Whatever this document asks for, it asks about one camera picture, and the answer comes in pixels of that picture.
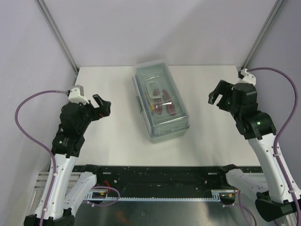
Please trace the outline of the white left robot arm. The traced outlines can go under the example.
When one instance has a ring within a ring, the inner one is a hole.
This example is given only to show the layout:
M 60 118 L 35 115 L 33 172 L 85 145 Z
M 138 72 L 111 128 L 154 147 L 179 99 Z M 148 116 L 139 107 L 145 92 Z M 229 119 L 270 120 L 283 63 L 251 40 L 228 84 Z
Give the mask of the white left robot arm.
M 73 188 L 68 191 L 72 170 L 85 142 L 91 122 L 111 113 L 111 102 L 98 94 L 94 107 L 83 96 L 69 97 L 61 109 L 60 124 L 50 151 L 52 163 L 42 198 L 34 214 L 25 217 L 25 226 L 72 226 L 75 215 L 89 190 L 103 185 L 104 177 L 95 165 L 86 165 Z

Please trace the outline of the yellow handle screwdriver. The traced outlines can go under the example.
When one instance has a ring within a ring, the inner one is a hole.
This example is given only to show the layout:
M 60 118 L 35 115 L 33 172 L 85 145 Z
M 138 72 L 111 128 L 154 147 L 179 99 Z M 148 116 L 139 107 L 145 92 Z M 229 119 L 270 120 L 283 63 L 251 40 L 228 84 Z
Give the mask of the yellow handle screwdriver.
M 154 104 L 151 104 L 150 106 L 151 106 L 152 112 L 155 112 L 155 106 L 154 106 Z

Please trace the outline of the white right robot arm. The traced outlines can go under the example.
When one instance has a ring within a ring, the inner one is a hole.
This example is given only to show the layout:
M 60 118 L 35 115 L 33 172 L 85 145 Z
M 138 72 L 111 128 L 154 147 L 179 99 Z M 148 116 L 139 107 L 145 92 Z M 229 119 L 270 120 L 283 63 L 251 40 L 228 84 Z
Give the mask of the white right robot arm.
M 260 216 L 267 222 L 286 215 L 301 215 L 301 190 L 295 183 L 281 153 L 272 118 L 258 110 L 257 90 L 252 83 L 231 84 L 219 81 L 209 94 L 209 104 L 216 104 L 233 117 L 239 133 L 256 154 L 266 184 L 246 175 L 234 164 L 219 169 L 217 184 L 222 189 L 233 186 L 254 201 Z

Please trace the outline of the green plastic tool box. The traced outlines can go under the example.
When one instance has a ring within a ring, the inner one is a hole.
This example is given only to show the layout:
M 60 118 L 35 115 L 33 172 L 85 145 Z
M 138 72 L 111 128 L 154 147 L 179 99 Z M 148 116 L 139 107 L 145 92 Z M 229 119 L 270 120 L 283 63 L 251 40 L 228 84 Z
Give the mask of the green plastic tool box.
M 163 60 L 133 66 L 136 98 L 153 143 L 181 137 L 189 129 L 189 114 L 173 76 Z

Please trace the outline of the red and black pliers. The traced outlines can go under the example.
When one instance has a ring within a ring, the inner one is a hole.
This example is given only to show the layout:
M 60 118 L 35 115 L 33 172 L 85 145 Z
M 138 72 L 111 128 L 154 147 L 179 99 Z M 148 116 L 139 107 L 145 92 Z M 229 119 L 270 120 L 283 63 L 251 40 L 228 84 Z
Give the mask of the red and black pliers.
M 150 100 L 149 108 L 150 108 L 151 115 L 155 115 L 155 114 L 161 115 L 163 113 L 163 108 L 165 107 L 166 112 L 169 115 L 175 116 L 176 114 L 175 106 L 167 90 L 164 89 L 160 91 L 159 89 L 154 89 L 152 94 L 155 98 L 149 97 Z M 155 112 L 152 112 L 151 104 L 154 104 Z

